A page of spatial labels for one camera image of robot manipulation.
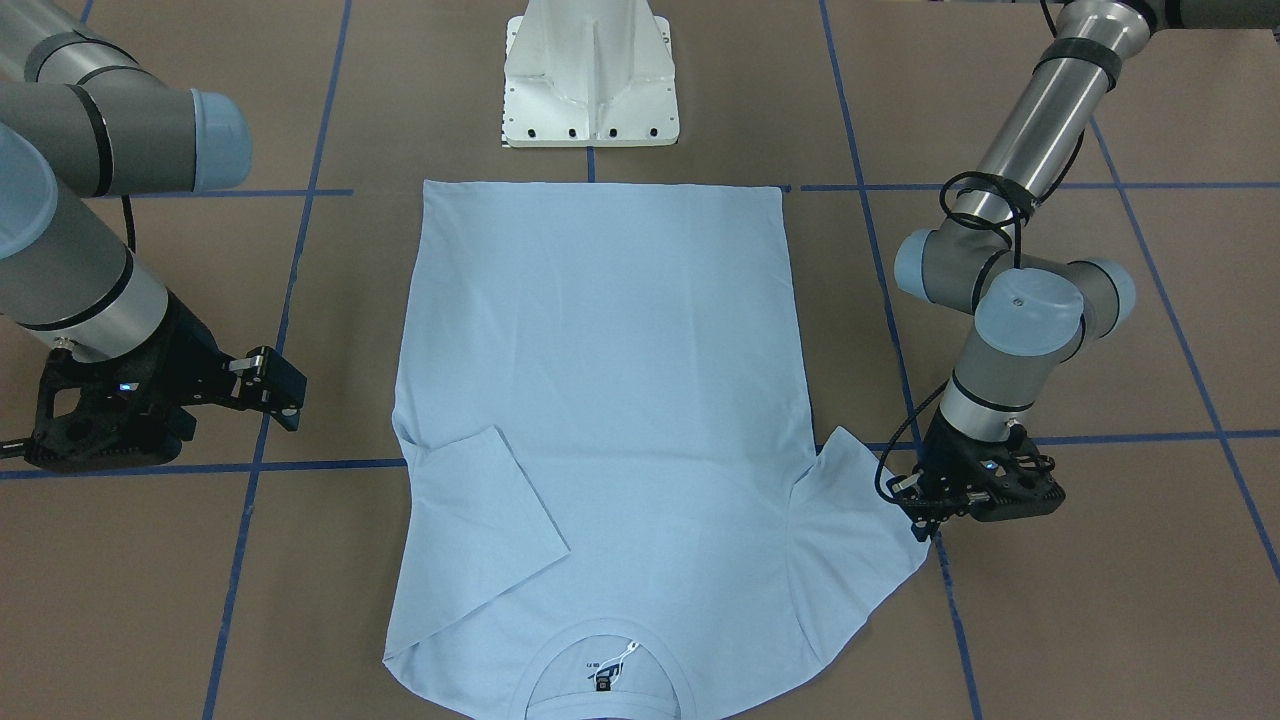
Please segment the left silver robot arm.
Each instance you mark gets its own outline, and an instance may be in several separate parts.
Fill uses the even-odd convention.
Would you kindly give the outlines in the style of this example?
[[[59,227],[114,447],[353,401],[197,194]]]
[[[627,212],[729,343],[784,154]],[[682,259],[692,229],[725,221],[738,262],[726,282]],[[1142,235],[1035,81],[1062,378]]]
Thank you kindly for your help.
[[[1061,187],[1097,108],[1125,65],[1164,31],[1275,29],[1275,1],[1042,3],[1050,44],[993,141],[943,182],[942,220],[904,240],[897,287],[972,319],[913,470],[874,479],[914,538],[954,518],[1006,521],[1055,512],[1065,500],[1055,460],[1027,418],[1053,370],[1111,336],[1137,288],[1107,259],[1060,263],[1029,252],[1027,229]]]

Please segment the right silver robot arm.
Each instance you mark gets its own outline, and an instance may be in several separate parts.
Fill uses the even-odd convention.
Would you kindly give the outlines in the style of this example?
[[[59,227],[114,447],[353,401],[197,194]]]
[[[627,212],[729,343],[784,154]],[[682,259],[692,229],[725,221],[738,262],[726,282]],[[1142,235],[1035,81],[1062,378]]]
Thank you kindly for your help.
[[[51,350],[41,421],[77,391],[78,442],[134,419],[188,439],[202,404],[298,428],[306,377],[273,348],[224,354],[87,205],[232,190],[252,160],[228,96],[165,85],[55,3],[3,4],[3,315]]]

